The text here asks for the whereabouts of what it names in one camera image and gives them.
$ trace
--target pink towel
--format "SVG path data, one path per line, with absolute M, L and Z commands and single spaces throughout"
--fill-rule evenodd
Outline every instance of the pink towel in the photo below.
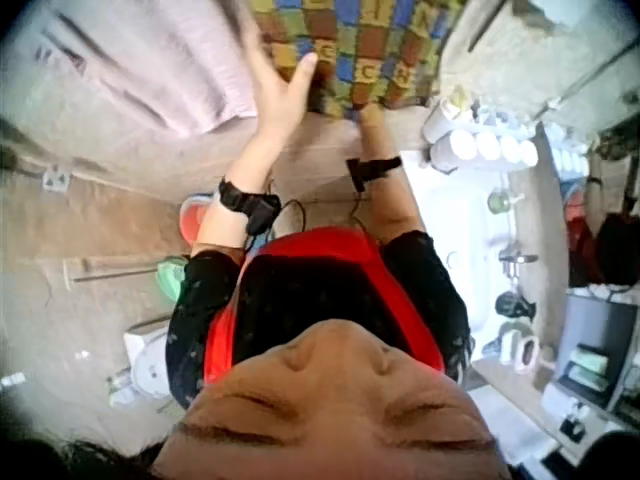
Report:
M 151 128 L 189 137 L 256 115 L 241 47 L 216 2 L 68 0 L 46 18 L 36 60 L 66 64 Z

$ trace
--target hand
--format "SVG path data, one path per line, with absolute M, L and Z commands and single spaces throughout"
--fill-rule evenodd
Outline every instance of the hand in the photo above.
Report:
M 244 22 L 243 43 L 253 79 L 258 108 L 258 136 L 282 146 L 298 127 L 307 109 L 311 79 L 318 63 L 315 53 L 305 55 L 287 83 L 273 67 L 253 20 Z

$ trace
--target checkered cloth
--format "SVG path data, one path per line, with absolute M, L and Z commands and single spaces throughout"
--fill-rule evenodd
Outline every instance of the checkered cloth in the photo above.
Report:
M 250 0 L 286 79 L 319 57 L 309 109 L 354 118 L 372 102 L 424 105 L 437 80 L 443 40 L 466 0 Z

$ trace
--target nose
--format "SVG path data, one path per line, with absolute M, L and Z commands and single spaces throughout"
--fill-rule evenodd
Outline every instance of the nose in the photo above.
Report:
M 326 320 L 305 331 L 285 348 L 288 363 L 297 371 L 337 382 L 354 374 L 384 375 L 389 347 L 360 325 L 348 320 Z

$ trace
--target faucet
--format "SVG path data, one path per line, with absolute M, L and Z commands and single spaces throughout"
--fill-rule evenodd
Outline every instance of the faucet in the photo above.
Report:
M 522 253 L 519 248 L 513 245 L 505 248 L 498 255 L 498 260 L 502 262 L 504 274 L 513 282 L 514 286 L 519 283 L 520 269 L 518 266 L 537 262 L 538 258 L 538 255 Z

